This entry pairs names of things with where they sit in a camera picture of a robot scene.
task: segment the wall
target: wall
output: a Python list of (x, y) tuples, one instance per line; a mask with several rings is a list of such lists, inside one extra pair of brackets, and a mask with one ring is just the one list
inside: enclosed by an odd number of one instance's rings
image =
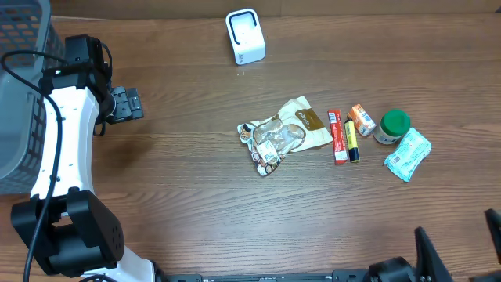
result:
[(251, 7), (259, 16), (494, 13), (501, 0), (51, 0), (54, 16), (99, 19), (224, 17)]

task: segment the gray plastic basket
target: gray plastic basket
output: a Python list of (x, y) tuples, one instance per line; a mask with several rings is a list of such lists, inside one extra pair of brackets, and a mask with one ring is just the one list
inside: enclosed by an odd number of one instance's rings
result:
[[(64, 47), (50, 24), (49, 0), (0, 0), (0, 55), (29, 49), (64, 57)], [(10, 57), (7, 65), (38, 85), (41, 71), (55, 60)], [(26, 193), (40, 169), (45, 138), (45, 106), (40, 94), (0, 68), (0, 194)]]

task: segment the orange and white box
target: orange and white box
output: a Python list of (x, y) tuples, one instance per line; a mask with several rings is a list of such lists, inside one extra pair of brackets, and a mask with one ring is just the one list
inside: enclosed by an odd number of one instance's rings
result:
[(348, 117), (353, 120), (355, 127), (362, 136), (369, 135), (376, 128), (376, 123), (360, 104), (356, 104), (351, 108)]

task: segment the brown label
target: brown label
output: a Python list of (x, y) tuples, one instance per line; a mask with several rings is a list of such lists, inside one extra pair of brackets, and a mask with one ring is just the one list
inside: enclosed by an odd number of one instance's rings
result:
[(324, 128), (322, 121), (320, 121), (319, 117), (311, 108), (298, 110), (296, 112), (296, 117), (303, 122), (303, 125), (305, 125), (306, 129), (309, 131)]

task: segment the white plastic container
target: white plastic container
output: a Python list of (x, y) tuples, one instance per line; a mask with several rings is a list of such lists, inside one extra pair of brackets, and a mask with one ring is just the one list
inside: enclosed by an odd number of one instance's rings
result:
[(226, 16), (226, 27), (236, 64), (252, 63), (266, 56), (265, 38), (258, 15), (253, 9), (229, 13)]

